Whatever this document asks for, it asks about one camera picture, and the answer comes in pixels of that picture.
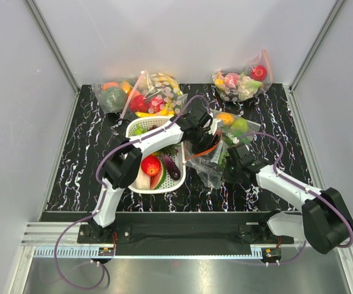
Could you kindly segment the zip bag orange slider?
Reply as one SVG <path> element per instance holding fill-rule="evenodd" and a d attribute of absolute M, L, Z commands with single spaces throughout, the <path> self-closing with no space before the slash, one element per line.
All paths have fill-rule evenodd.
<path fill-rule="evenodd" d="M 205 187 L 219 189 L 224 183 L 223 173 L 228 155 L 228 145 L 220 137 L 213 147 L 202 151 L 193 152 L 193 145 L 186 142 L 184 165 L 193 168 Z"/>

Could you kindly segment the fake red apple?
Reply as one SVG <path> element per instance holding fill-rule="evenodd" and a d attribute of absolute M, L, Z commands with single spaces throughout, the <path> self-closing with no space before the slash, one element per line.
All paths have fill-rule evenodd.
<path fill-rule="evenodd" d="M 160 170 L 160 165 L 160 160 L 157 157 L 149 155 L 142 160 L 141 169 L 145 174 L 155 176 Z"/>

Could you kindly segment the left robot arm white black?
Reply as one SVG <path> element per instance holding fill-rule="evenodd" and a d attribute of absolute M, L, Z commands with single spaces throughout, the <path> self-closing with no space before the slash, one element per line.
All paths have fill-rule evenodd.
<path fill-rule="evenodd" d="M 191 143 L 195 153 L 201 153 L 209 149 L 221 125 L 221 120 L 203 108 L 168 118 L 163 125 L 143 135 L 116 138 L 113 149 L 102 159 L 95 173 L 102 191 L 88 220 L 91 235 L 101 243 L 112 237 L 111 226 L 121 195 L 135 181 L 145 157 L 185 141 Z"/>

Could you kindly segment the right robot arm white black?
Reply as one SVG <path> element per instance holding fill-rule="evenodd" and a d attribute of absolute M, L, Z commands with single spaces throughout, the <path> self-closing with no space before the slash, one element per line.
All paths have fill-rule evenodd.
<path fill-rule="evenodd" d="M 319 253 L 326 254 L 353 242 L 353 219 L 338 190 L 309 186 L 256 159 L 244 143 L 228 148 L 223 180 L 254 184 L 296 208 L 296 214 L 272 213 L 262 221 L 258 235 L 266 243 L 289 236 L 306 241 Z"/>

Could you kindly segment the fake pineapple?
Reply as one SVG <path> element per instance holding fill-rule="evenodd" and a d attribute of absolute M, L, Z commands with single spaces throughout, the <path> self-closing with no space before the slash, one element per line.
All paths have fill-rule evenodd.
<path fill-rule="evenodd" d="M 175 124 L 168 130 L 163 130 L 164 127 L 169 126 L 170 121 L 140 121 L 131 127 L 129 134 L 132 140 L 141 137 L 141 140 L 134 144 L 143 152 L 143 157 L 148 155 L 159 156 L 166 154 L 173 156 L 180 150 L 181 133 L 178 125 Z"/>

